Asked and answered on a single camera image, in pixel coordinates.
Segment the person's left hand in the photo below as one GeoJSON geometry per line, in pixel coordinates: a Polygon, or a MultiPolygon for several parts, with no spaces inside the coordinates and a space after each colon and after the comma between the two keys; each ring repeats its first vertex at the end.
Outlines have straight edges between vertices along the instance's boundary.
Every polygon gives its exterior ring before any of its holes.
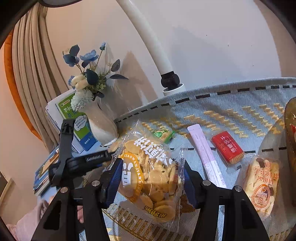
{"type": "MultiPolygon", "coordinates": [[[[54,196],[51,196],[48,200],[48,205],[50,205],[50,203],[52,202],[54,196]]],[[[77,218],[78,221],[83,224],[84,223],[84,216],[83,216],[83,206],[78,205],[77,206],[77,218]]]]}

